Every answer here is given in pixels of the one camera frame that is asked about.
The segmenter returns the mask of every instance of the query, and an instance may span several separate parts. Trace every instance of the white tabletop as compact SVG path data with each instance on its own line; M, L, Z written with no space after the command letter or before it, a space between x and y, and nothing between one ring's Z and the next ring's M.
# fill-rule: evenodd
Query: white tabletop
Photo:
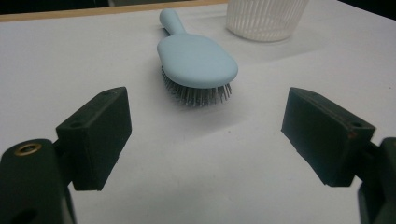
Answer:
M178 105L161 76L159 10L0 23L0 152L125 86L133 133L101 192L70 187L78 223L360 223L358 178L323 186L280 131L290 87L316 91L396 136L396 22L311 0L277 43L225 29L226 5L177 12L234 56L225 104Z

